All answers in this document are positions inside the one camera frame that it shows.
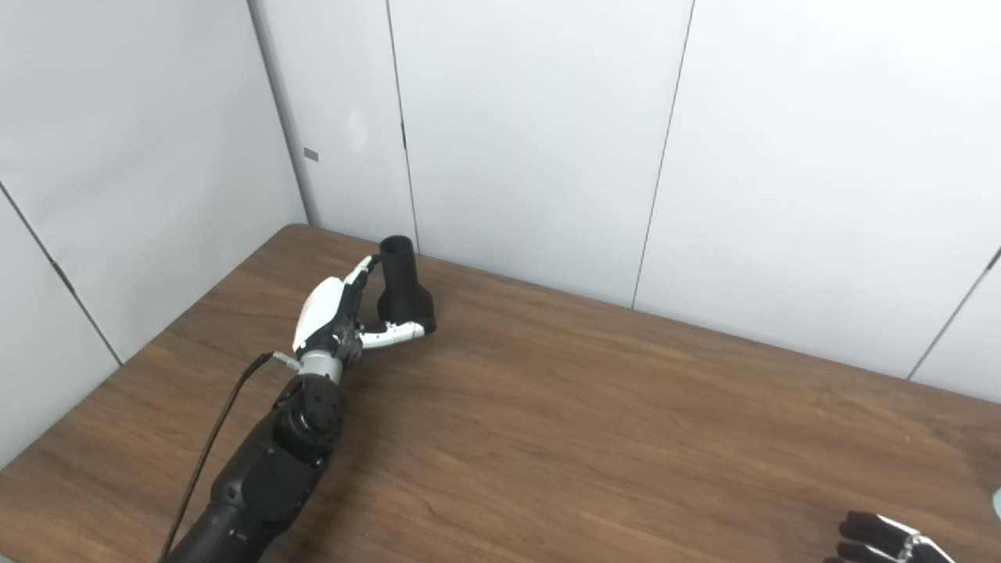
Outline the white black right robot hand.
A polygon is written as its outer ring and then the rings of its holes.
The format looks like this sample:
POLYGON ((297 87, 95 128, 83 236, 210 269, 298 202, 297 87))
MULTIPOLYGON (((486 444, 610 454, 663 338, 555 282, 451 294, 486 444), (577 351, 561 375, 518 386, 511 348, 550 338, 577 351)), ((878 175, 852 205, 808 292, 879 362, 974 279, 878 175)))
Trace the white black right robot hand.
POLYGON ((825 562, 954 562, 931 537, 883 515, 848 511, 838 530, 836 554, 825 562))

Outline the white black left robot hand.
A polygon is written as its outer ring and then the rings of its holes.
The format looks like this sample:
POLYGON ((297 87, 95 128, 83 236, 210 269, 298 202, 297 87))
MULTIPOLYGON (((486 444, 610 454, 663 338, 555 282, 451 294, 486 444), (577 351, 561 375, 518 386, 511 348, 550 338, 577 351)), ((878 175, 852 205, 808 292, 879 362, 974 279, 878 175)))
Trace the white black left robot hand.
POLYGON ((365 350, 414 341, 437 329, 435 303, 418 280, 412 252, 383 250, 366 256, 346 278, 326 278, 305 300, 293 350, 303 373, 332 378, 360 359, 365 350), (382 268, 385 289, 378 299, 378 320, 360 319, 372 271, 382 268))

